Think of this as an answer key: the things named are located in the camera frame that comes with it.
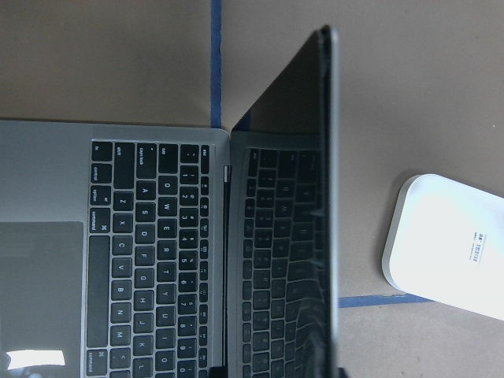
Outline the grey laptop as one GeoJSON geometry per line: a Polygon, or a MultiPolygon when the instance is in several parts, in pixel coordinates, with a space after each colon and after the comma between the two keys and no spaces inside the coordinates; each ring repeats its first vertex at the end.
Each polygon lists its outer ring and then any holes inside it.
{"type": "Polygon", "coordinates": [[[1,122],[4,377],[338,377],[339,38],[231,130],[1,122]]]}

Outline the white desk lamp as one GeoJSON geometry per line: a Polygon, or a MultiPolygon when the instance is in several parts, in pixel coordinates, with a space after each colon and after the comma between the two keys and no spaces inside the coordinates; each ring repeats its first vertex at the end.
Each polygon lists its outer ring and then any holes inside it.
{"type": "Polygon", "coordinates": [[[503,199],[437,174],[401,187],[382,257],[405,293],[503,318],[503,199]]]}

